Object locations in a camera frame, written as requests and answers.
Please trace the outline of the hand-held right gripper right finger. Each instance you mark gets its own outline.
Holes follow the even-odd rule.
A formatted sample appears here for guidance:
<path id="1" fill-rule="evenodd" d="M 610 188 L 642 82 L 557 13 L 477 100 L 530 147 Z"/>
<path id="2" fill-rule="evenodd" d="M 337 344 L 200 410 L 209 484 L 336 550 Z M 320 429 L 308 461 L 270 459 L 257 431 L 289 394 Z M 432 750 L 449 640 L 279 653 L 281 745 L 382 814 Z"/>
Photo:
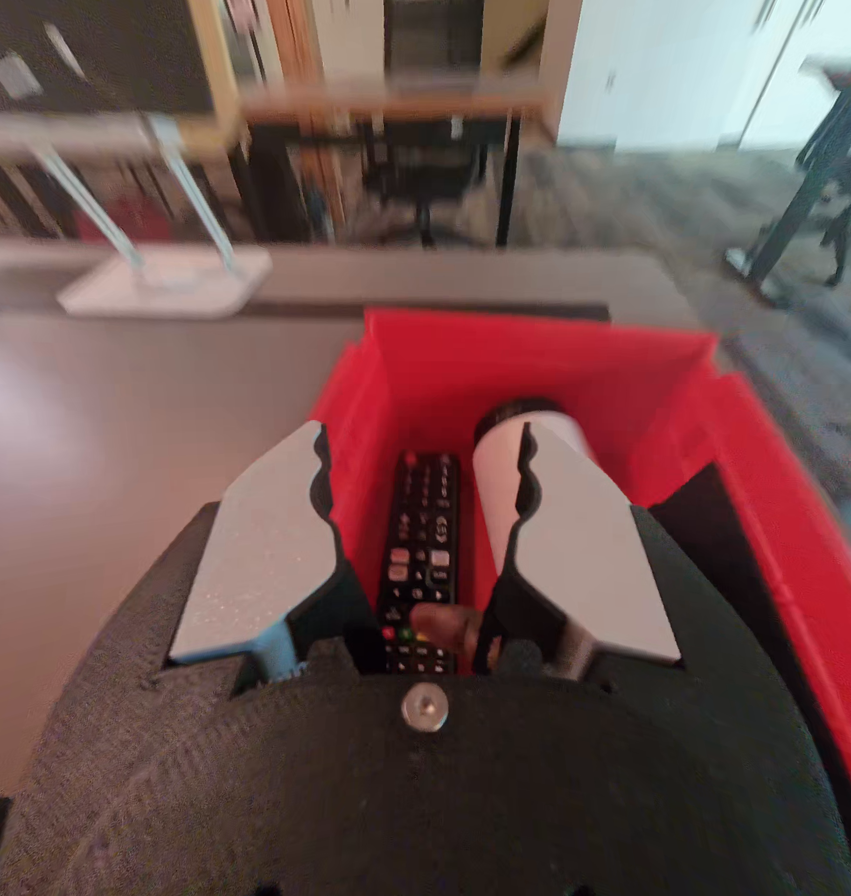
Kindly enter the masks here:
<path id="1" fill-rule="evenodd" d="M 543 421 L 523 426 L 510 556 L 549 606 L 547 670 L 580 680 L 602 654 L 681 660 L 630 500 Z"/>

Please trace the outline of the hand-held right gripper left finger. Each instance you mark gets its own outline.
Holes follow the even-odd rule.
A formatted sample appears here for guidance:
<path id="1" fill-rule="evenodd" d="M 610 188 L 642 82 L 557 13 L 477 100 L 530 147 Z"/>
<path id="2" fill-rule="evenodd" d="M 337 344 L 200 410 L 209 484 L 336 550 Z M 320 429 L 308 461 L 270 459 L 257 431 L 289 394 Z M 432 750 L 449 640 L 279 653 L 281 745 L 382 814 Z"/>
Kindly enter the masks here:
<path id="1" fill-rule="evenodd" d="M 303 663 L 289 615 L 339 564 L 330 511 L 312 498 L 328 473 L 323 436 L 322 423 L 304 423 L 224 492 L 170 646 L 174 665 L 249 654 L 279 680 Z"/>

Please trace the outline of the black remote control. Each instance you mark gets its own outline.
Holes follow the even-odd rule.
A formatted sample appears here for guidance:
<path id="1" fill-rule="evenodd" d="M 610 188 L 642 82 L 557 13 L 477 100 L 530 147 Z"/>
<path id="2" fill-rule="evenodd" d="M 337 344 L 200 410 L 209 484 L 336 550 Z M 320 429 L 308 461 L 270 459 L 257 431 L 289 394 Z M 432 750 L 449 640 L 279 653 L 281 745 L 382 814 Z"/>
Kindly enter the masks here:
<path id="1" fill-rule="evenodd" d="M 414 607 L 457 604 L 460 461 L 454 454 L 398 455 L 376 616 L 393 675 L 447 677 L 454 656 L 409 621 Z"/>

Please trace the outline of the red plastic storage bin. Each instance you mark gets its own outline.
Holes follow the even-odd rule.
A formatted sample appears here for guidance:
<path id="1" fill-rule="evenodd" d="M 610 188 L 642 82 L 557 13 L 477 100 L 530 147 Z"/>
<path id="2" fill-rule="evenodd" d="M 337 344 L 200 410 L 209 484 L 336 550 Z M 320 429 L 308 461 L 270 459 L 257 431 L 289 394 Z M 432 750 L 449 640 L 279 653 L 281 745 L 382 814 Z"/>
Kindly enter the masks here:
<path id="1" fill-rule="evenodd" d="M 777 618 L 812 701 L 851 823 L 851 545 L 820 487 L 710 333 L 520 315 L 372 309 L 312 411 L 327 427 L 332 518 L 375 602 L 392 476 L 403 449 L 457 454 L 520 397 L 551 399 L 637 505 L 666 502 L 713 465 L 763 585 L 737 606 Z"/>

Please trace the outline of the person's right hand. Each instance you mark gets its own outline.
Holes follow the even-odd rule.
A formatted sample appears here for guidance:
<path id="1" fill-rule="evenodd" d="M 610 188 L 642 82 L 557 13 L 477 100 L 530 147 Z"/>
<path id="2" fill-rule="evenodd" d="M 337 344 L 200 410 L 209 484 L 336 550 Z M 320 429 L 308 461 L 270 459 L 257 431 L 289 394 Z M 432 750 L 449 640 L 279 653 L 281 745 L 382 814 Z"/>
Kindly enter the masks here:
<path id="1" fill-rule="evenodd" d="M 409 624 L 415 634 L 470 666 L 483 618 L 483 613 L 474 608 L 428 603 L 412 608 Z"/>

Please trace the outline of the black office chair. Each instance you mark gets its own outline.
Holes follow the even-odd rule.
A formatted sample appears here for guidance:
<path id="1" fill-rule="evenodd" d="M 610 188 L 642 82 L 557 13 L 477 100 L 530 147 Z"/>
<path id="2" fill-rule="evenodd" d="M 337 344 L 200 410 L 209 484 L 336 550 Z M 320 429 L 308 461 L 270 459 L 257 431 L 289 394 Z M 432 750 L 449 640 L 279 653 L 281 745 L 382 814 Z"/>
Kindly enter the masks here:
<path id="1" fill-rule="evenodd" d="M 424 249 L 439 245 L 485 245 L 454 228 L 432 222 L 436 203 L 459 205 L 468 190 L 486 176 L 487 147 L 442 142 L 451 135 L 451 119 L 420 122 L 389 121 L 381 136 L 372 123 L 360 125 L 364 139 L 362 185 L 378 199 L 381 210 L 391 203 L 413 208 L 412 222 L 395 225 L 364 238 L 365 245 L 416 242 Z"/>

